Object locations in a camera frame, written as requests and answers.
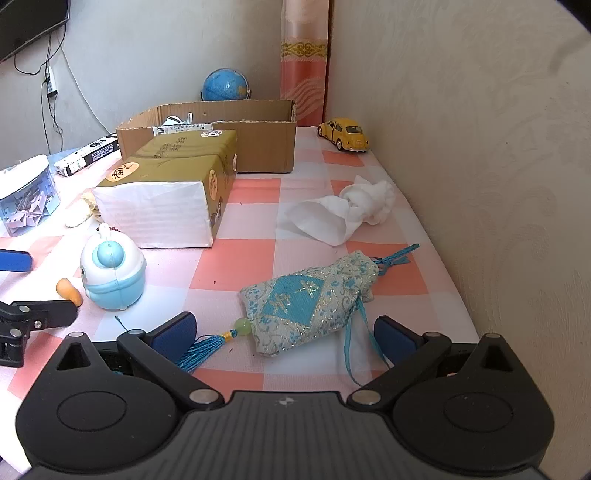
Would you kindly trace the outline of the pink checkered tablecloth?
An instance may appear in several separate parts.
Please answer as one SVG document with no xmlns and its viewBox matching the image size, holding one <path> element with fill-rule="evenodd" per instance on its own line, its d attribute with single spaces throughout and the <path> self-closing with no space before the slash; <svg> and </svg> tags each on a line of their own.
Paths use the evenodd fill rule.
<svg viewBox="0 0 591 480">
<path fill-rule="evenodd" d="M 1 272 L 1 301 L 58 298 L 55 286 L 61 278 L 83 293 L 80 251 L 96 225 L 92 218 L 76 228 L 67 228 L 66 223 L 81 207 L 77 201 L 82 194 L 97 185 L 119 158 L 116 152 L 71 178 L 56 178 L 61 205 L 37 228 L 12 238 L 1 223 L 1 248 L 28 251 L 34 259 L 28 275 Z M 304 235 L 287 220 L 291 206 L 338 194 L 356 176 L 394 186 L 394 207 L 384 223 L 363 224 L 348 243 L 332 247 Z M 127 329 L 148 331 L 181 311 L 190 311 L 197 318 L 198 334 L 221 334 L 245 316 L 238 293 L 246 286 L 329 265 L 356 250 L 381 258 L 418 243 L 420 248 L 409 264 L 393 267 L 377 280 L 375 299 L 366 307 L 369 322 L 388 315 L 417 333 L 440 331 L 456 342 L 478 339 L 439 254 L 404 194 L 372 153 L 341 154 L 318 138 L 313 128 L 297 128 L 293 172 L 236 176 L 219 222 L 211 249 L 143 250 L 145 291 L 119 315 Z M 85 298 L 71 328 L 31 335 L 24 367 L 1 367 L 1 458 L 19 473 L 29 468 L 14 426 L 23 397 L 65 335 L 73 330 L 95 341 L 114 340 L 123 332 L 114 317 L 115 312 Z M 256 354 L 251 337 L 238 338 L 194 373 L 225 399 L 235 390 L 337 390 L 346 398 L 356 385 L 346 374 L 342 333 L 273 358 Z"/>
</svg>

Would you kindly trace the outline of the blue desk globe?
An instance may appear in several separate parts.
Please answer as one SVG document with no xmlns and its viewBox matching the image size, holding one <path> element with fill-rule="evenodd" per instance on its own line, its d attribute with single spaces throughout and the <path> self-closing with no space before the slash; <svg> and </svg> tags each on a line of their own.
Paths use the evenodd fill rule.
<svg viewBox="0 0 591 480">
<path fill-rule="evenodd" d="M 200 99 L 202 101 L 246 100 L 252 96 L 249 81 L 242 72 L 219 68 L 205 78 Z"/>
</svg>

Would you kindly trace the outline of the gold tissue paper pack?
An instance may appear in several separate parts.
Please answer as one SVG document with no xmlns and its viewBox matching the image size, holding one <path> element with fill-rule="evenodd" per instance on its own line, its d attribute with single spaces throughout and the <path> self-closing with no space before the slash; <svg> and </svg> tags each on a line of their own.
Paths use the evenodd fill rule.
<svg viewBox="0 0 591 480">
<path fill-rule="evenodd" d="M 238 133 L 156 136 L 93 189 L 102 220 L 140 248 L 213 245 L 238 169 Z"/>
</svg>

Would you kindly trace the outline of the black and white small box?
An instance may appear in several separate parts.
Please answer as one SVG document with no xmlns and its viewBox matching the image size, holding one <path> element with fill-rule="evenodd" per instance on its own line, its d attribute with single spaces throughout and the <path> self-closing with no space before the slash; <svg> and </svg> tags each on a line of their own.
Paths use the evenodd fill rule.
<svg viewBox="0 0 591 480">
<path fill-rule="evenodd" d="M 54 168 L 57 174 L 71 177 L 86 168 L 119 150 L 119 142 L 116 133 L 109 133 L 90 144 L 75 150 L 64 158 L 57 160 Z"/>
</svg>

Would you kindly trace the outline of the black wall television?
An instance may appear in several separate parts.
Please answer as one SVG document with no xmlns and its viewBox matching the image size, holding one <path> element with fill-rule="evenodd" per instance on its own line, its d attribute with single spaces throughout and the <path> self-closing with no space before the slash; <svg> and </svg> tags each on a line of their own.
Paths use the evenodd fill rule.
<svg viewBox="0 0 591 480">
<path fill-rule="evenodd" d="M 0 8 L 0 55 L 5 61 L 69 20 L 68 0 L 5 0 Z"/>
</svg>

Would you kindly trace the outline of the crumpled white tissue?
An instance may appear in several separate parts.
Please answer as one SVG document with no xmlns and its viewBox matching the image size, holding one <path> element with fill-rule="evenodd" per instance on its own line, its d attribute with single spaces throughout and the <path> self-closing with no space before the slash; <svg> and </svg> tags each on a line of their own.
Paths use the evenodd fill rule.
<svg viewBox="0 0 591 480">
<path fill-rule="evenodd" d="M 331 246 L 340 246 L 363 223 L 384 223 L 394 207 L 396 191 L 385 180 L 370 183 L 356 176 L 339 195 L 305 200 L 287 210 L 286 216 L 298 230 Z"/>
</svg>

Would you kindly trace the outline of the white blue bunny toy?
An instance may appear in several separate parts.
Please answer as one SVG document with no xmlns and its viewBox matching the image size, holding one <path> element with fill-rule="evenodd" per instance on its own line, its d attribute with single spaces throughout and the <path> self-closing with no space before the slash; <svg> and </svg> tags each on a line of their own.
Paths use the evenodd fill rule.
<svg viewBox="0 0 591 480">
<path fill-rule="evenodd" d="M 98 307 L 123 311 L 136 303 L 145 287 L 146 261 L 130 237 L 101 223 L 80 255 L 85 294 Z"/>
</svg>

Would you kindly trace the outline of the small orange soft toy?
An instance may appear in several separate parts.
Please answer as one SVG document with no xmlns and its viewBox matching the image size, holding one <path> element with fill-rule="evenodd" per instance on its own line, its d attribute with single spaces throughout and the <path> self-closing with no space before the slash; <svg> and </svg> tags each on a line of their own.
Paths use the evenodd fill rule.
<svg viewBox="0 0 591 480">
<path fill-rule="evenodd" d="M 83 304 L 81 293 L 67 278 L 60 279 L 55 290 L 62 299 L 71 301 L 77 308 Z"/>
</svg>

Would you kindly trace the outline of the orange patterned curtain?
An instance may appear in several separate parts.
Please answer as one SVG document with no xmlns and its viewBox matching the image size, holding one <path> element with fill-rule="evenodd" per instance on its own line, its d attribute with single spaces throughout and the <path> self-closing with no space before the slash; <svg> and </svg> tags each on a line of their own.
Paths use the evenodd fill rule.
<svg viewBox="0 0 591 480">
<path fill-rule="evenodd" d="M 329 0 L 286 0 L 281 9 L 280 98 L 298 126 L 322 122 L 329 62 Z"/>
</svg>

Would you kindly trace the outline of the clear jar of binder clips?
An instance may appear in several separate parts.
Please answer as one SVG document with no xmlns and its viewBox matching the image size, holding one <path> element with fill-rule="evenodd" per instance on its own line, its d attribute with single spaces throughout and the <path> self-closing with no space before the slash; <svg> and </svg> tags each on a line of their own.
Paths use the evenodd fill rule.
<svg viewBox="0 0 591 480">
<path fill-rule="evenodd" d="M 1 171 L 1 220 L 11 237 L 36 228 L 60 205 L 46 155 Z"/>
</svg>

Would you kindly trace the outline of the yellow toy car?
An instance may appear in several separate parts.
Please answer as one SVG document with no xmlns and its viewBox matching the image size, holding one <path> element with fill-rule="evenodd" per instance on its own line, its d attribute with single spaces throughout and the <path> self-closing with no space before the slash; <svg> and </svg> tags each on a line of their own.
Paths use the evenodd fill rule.
<svg viewBox="0 0 591 480">
<path fill-rule="evenodd" d="M 339 151 L 363 153 L 370 149 L 369 138 L 353 119 L 339 117 L 322 122 L 317 127 L 317 134 L 329 140 Z"/>
</svg>

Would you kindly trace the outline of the blue embroidered sachet pouch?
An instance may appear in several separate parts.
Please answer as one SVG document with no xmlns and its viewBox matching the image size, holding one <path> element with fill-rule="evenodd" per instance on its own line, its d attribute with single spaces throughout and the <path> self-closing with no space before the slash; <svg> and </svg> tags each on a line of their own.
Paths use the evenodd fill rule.
<svg viewBox="0 0 591 480">
<path fill-rule="evenodd" d="M 271 357 L 295 347 L 345 332 L 344 363 L 351 361 L 353 318 L 369 323 L 365 304 L 373 299 L 377 280 L 394 266 L 410 262 L 418 243 L 387 257 L 369 257 L 356 250 L 324 267 L 308 267 L 240 290 L 246 316 L 217 335 L 198 335 L 178 366 L 194 372 L 223 345 L 237 337 L 252 337 L 256 352 Z"/>
</svg>

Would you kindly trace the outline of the blue mask inside box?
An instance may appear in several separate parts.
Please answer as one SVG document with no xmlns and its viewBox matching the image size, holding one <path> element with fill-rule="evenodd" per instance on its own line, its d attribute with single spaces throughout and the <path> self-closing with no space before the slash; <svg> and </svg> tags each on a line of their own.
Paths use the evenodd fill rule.
<svg viewBox="0 0 591 480">
<path fill-rule="evenodd" d="M 193 119 L 193 114 L 191 112 L 189 112 L 185 118 L 181 118 L 176 115 L 169 115 L 162 122 L 162 126 L 190 125 L 192 123 L 192 119 Z"/>
</svg>

